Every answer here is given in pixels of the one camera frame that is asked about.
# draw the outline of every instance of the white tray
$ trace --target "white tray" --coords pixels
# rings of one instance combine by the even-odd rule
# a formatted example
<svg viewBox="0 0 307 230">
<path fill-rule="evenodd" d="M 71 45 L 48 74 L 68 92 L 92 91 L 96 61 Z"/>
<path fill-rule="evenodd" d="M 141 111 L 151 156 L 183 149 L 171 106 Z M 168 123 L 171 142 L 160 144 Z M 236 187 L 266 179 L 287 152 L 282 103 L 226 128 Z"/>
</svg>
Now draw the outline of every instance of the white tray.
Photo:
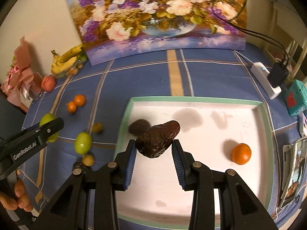
<svg viewBox="0 0 307 230">
<path fill-rule="evenodd" d="M 204 97 L 135 97 L 126 108 L 119 130 L 116 153 L 124 151 L 129 139 L 128 126 L 138 119 L 151 125 L 176 120 L 181 125 L 179 139 L 190 152 L 212 170 L 231 168 L 268 208 L 273 184 L 273 144 L 270 127 L 261 102 Z M 231 161 L 231 150 L 238 143 L 251 147 L 245 165 Z M 179 185 L 171 147 L 159 158 L 139 152 L 132 182 L 125 192 L 116 192 L 119 217 L 131 222 L 170 229 L 188 229 L 193 192 Z M 220 225 L 218 190 L 214 191 L 215 226 Z"/>
</svg>

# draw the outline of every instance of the black charger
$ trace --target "black charger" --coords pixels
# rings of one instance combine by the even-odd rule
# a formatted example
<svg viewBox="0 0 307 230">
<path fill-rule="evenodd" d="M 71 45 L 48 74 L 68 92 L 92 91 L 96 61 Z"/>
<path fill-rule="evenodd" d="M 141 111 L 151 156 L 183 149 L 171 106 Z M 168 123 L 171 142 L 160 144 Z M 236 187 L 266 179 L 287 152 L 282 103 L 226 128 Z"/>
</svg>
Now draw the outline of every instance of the black charger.
<svg viewBox="0 0 307 230">
<path fill-rule="evenodd" d="M 273 88 L 276 88 L 285 81 L 288 75 L 289 70 L 287 69 L 287 65 L 282 62 L 276 62 L 268 75 L 268 81 Z"/>
</svg>

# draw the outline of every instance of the painted flowers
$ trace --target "painted flowers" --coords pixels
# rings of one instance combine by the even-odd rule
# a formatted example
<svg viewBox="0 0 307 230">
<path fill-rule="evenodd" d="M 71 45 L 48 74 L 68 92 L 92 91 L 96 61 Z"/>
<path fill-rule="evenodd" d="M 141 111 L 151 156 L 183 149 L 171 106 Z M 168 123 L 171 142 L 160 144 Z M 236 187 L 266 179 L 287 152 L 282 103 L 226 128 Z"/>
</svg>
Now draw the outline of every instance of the painted flowers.
<svg viewBox="0 0 307 230">
<path fill-rule="evenodd" d="M 166 9 L 166 12 L 177 16 L 185 16 L 190 13 L 192 9 L 192 3 L 187 0 L 173 0 L 166 2 L 166 4 L 170 5 L 170 7 Z"/>
<path fill-rule="evenodd" d="M 234 28 L 220 20 L 237 15 L 244 0 L 218 0 L 212 12 L 213 0 L 78 0 L 79 11 L 74 22 L 83 41 L 125 41 L 146 29 L 146 23 L 159 30 L 176 28 L 175 17 L 208 28 L 212 33 L 237 34 Z"/>
<path fill-rule="evenodd" d="M 120 22 L 113 22 L 111 27 L 106 30 L 106 34 L 110 40 L 124 41 L 129 39 L 131 29 L 131 27 L 125 29 Z"/>
</svg>

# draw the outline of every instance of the plaid tablecloth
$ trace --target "plaid tablecloth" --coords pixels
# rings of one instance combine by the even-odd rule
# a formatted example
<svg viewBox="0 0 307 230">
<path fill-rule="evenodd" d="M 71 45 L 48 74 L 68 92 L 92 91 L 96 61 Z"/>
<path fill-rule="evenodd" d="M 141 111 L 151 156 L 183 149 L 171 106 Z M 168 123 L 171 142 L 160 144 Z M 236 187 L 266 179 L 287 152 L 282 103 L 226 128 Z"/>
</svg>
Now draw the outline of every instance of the plaid tablecloth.
<svg viewBox="0 0 307 230">
<path fill-rule="evenodd" d="M 253 62 L 269 65 L 260 49 L 247 44 L 241 52 Z M 74 150 L 76 136 L 89 131 L 93 122 L 105 127 L 103 134 L 93 135 L 94 170 L 113 160 L 117 135 L 126 105 L 131 97 L 197 96 L 261 101 L 269 115 L 274 142 L 274 184 L 269 214 L 281 227 L 299 208 L 306 182 L 300 188 L 300 200 L 277 213 L 282 174 L 282 146 L 300 137 L 297 117 L 288 115 L 281 96 L 270 100 L 250 71 L 251 64 L 232 50 L 178 49 L 143 53 L 105 62 L 94 67 L 89 63 L 75 76 L 58 82 L 49 94 L 31 104 L 24 121 L 28 128 L 46 113 L 64 119 L 65 127 L 58 140 L 50 143 L 22 166 L 31 201 L 41 211 L 54 193 L 72 173 L 72 165 L 80 158 Z M 73 115 L 66 104 L 75 95 L 84 94 L 87 102 Z M 90 211 L 90 225 L 93 213 Z M 156 229 L 120 219 L 122 230 Z"/>
</svg>

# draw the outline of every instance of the photo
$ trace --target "photo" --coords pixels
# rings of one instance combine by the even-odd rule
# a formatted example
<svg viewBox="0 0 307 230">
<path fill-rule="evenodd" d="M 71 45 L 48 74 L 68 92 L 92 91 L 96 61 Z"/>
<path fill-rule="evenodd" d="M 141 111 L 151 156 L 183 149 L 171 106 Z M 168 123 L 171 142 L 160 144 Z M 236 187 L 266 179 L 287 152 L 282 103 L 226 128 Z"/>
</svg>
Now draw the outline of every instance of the photo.
<svg viewBox="0 0 307 230">
<path fill-rule="evenodd" d="M 67 0 L 92 65 L 178 48 L 243 50 L 245 0 Z"/>
<path fill-rule="evenodd" d="M 307 153 L 307 140 L 300 141 L 297 144 L 296 160 L 294 166 L 294 173 L 289 183 L 289 187 L 286 193 L 285 202 L 282 207 L 291 202 L 298 194 L 298 190 L 301 184 L 303 177 L 303 172 L 305 169 L 306 162 L 306 153 Z"/>
</svg>

